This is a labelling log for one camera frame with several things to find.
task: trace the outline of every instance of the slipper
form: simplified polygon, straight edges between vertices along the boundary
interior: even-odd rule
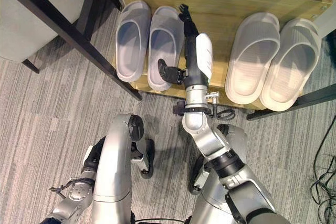
[[[303,18],[288,22],[280,37],[281,47],[260,95],[262,104],[274,111],[294,104],[318,62],[321,49],[317,26]]]
[[[225,81],[225,92],[231,101],[249,104],[258,98],[279,47],[276,16],[255,13],[244,19],[236,33]]]
[[[148,45],[151,10],[144,1],[134,1],[121,12],[116,43],[117,75],[131,82],[140,78]]]
[[[149,38],[148,84],[152,89],[163,91],[171,87],[161,78],[157,62],[163,59],[168,66],[177,67],[183,40],[183,22],[177,10],[159,7],[152,18]]]

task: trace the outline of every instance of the wooden board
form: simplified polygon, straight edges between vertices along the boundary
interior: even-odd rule
[[[135,0],[124,0],[128,4]],[[168,5],[178,8],[181,3],[187,4],[198,31],[207,33],[213,45],[213,76],[210,90],[220,92],[219,102],[224,105],[240,106],[249,109],[264,109],[259,100],[248,105],[232,103],[225,95],[224,83],[228,62],[236,30],[247,16],[256,12],[270,12],[279,18],[280,25],[296,18],[313,20],[321,15],[332,4],[332,0],[143,0],[154,12],[159,6]],[[143,91],[185,97],[183,86],[173,86],[167,91],[152,90],[147,83],[147,62],[143,76],[132,83],[132,86]],[[185,68],[184,51],[182,50],[180,68]]]

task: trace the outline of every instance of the black power cord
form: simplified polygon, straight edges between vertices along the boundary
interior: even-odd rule
[[[226,109],[222,110],[220,112],[217,112],[218,104],[213,103],[212,104],[212,115],[210,115],[211,118],[216,118],[220,121],[229,121],[236,117],[236,112],[233,109]]]
[[[176,219],[170,219],[170,218],[149,218],[149,219],[136,220],[135,222],[146,221],[146,220],[170,220],[170,221],[176,221],[176,222],[184,223],[183,220],[176,220]]]
[[[318,208],[318,217],[321,223],[323,224],[330,224],[335,223],[336,221],[336,190],[335,188],[330,188],[329,185],[334,185],[335,181],[332,181],[332,179],[335,179],[336,176],[336,156],[332,155],[331,162],[328,166],[328,169],[325,173],[318,176],[316,171],[316,163],[318,155],[320,154],[320,151],[327,139],[327,136],[329,135],[334,123],[336,121],[336,115],[334,116],[334,119],[332,120],[332,123],[330,124],[326,134],[324,135],[324,138],[322,139],[322,142],[320,144],[319,149],[316,152],[315,158],[314,158],[314,176],[316,181],[311,185],[310,187],[310,194],[313,200],[316,204],[319,205]],[[323,216],[321,216],[321,210],[322,207],[324,207]]]

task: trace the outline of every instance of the black wheel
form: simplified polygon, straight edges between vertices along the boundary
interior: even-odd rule
[[[197,174],[199,173],[199,171],[201,170],[201,168],[203,166],[203,161],[204,161],[204,157],[202,155],[199,156],[198,159],[195,162],[194,168],[193,168],[191,176],[190,176],[188,191],[193,195],[198,195],[201,192],[201,188],[195,187],[194,183],[195,183]]]
[[[154,156],[155,156],[155,144],[152,139],[146,139],[146,152],[149,160],[149,171],[142,170],[141,177],[149,179],[153,176],[154,172]]]

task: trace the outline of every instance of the black cable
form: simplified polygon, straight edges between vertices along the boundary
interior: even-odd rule
[[[216,118],[220,121],[229,121],[236,117],[236,112],[233,109],[226,109],[222,110],[220,112],[217,112],[218,104],[213,103],[212,104],[212,115],[210,115],[211,118]]]
[[[183,220],[176,220],[176,219],[170,219],[170,218],[149,218],[149,219],[136,220],[136,222],[146,221],[146,220],[171,220],[171,221],[176,221],[176,222],[184,223]]]
[[[324,135],[322,142],[320,144],[320,147],[318,148],[315,158],[314,158],[314,164],[313,164],[313,170],[314,170],[314,176],[316,181],[311,185],[310,187],[310,194],[311,197],[313,198],[313,200],[315,201],[316,204],[319,205],[318,208],[318,217],[321,223],[323,224],[330,224],[333,223],[332,221],[336,220],[336,212],[334,211],[333,207],[336,206],[336,190],[333,188],[330,188],[328,186],[329,182],[332,181],[331,179],[336,178],[335,174],[336,174],[336,156],[332,155],[332,159],[331,162],[328,166],[328,169],[325,173],[323,173],[322,175],[320,175],[318,177],[317,175],[317,170],[316,170],[316,163],[317,163],[317,158],[320,154],[320,151],[334,125],[336,121],[336,115],[334,116],[326,134]],[[321,210],[322,207],[324,207],[324,213],[323,213],[323,217],[321,216]]]

